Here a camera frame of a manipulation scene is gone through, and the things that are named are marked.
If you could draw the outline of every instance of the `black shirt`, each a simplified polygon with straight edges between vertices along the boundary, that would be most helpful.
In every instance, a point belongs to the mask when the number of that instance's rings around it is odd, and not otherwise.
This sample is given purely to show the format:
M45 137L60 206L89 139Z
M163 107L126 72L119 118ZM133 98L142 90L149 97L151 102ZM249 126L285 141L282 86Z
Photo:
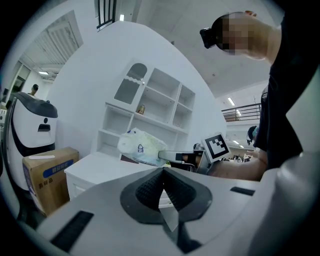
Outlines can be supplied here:
M286 113L319 64L319 45L314 41L318 39L314 30L317 26L303 16L301 12L286 12L281 23L280 48L270 68L267 95L261 97L260 124L253 146L266 151L267 169L280 167L302 151Z

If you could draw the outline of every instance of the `white plastic bag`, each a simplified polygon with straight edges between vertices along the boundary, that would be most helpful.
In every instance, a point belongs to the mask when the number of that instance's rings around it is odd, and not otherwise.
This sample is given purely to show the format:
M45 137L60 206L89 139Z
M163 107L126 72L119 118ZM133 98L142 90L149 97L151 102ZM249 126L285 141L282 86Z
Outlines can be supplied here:
M166 160L158 157L158 152L167 150L168 146L162 140L138 128L122 134L117 148L127 158L142 164L163 166L166 163Z

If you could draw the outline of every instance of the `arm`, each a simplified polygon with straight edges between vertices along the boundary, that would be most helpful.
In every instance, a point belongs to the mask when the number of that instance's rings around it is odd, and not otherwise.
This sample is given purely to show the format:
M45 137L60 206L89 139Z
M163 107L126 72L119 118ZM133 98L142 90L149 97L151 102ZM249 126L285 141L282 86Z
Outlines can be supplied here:
M260 181L267 170L267 164L267 153L260 150L258 158L250 162L235 163L220 161L213 164L208 175L227 179Z

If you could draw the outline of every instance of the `railing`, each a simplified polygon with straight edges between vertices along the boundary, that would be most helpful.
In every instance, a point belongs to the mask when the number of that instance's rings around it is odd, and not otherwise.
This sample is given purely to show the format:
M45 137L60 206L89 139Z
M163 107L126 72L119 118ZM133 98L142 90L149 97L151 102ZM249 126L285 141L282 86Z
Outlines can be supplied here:
M260 119L261 103L222 110L226 122Z
M100 30L102 26L112 24L116 21L117 0L108 0L108 6L106 6L106 0L101 0L101 1L95 0L95 4L97 4L97 11L98 11L97 13L98 26L96 26L97 29Z

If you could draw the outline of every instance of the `man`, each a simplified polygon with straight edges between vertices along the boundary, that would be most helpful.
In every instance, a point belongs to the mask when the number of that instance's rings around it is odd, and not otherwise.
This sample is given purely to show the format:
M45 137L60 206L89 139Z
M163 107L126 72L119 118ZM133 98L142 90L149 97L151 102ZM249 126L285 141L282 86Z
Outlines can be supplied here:
M247 132L246 135L246 142L248 143L248 145L250 146L250 144L252 143L252 141L256 141L257 138L257 134L258 134L258 126L251 126ZM254 151L248 151L248 153L250 153L251 156L253 156L254 158L258 157L259 154L259 148L255 148Z
M216 162L208 175L259 181L266 170L280 167L302 151L286 113L319 65L319 50L313 42L316 24L314 15L301 17L298 9L286 10L281 28L263 23L250 12L235 12L218 18L211 29L200 32L206 48L217 45L227 53L267 60L271 65L269 84L261 97L260 124L254 142L254 147L260 149L258 158L240 164ZM284 134L286 150L279 145Z
M235 163L242 163L242 159L241 159L241 157L240 157L239 155L236 155L236 156L234 157L233 161L234 161Z
M31 92L28 93L29 95L35 96L36 92L38 91L39 86L35 83L32 88L31 88Z

